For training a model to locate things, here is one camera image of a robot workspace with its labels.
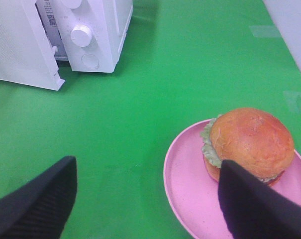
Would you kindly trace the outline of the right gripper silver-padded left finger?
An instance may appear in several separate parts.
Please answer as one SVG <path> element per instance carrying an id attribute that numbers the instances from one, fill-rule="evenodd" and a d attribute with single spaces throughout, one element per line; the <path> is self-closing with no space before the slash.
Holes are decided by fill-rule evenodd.
<path id="1" fill-rule="evenodd" d="M 0 199 L 0 239 L 58 239 L 78 190 L 77 162 L 65 156 Z"/>

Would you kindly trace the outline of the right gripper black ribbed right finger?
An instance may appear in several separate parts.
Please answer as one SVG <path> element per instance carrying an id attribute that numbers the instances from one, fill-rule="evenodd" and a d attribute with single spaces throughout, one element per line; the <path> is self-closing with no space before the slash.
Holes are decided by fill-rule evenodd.
<path id="1" fill-rule="evenodd" d="M 235 239 L 301 239 L 301 206 L 232 160 L 221 164 L 218 200 Z"/>

